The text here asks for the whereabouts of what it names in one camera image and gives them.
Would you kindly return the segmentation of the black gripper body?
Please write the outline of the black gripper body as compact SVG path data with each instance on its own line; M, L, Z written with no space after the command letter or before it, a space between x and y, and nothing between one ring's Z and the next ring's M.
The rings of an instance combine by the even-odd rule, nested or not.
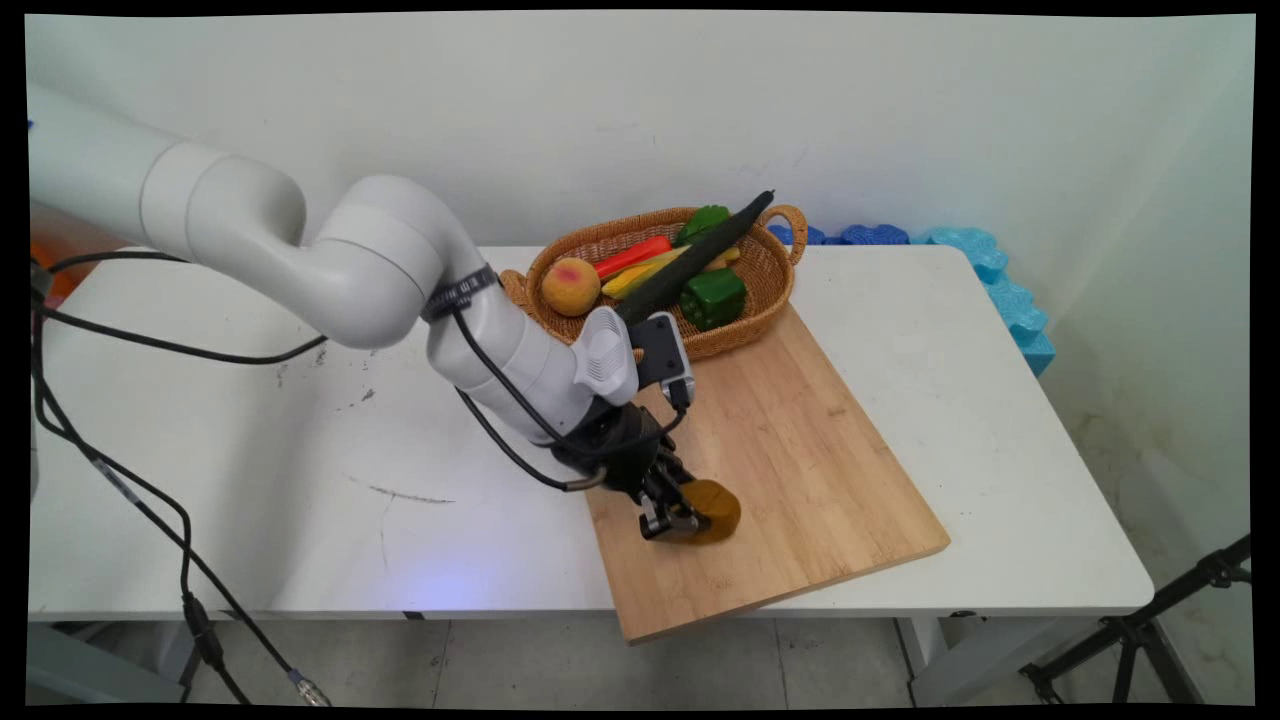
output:
M667 428L636 404L593 400L588 415L553 443L553 456L585 475L605 473L603 486L639 501L659 498L657 461Z

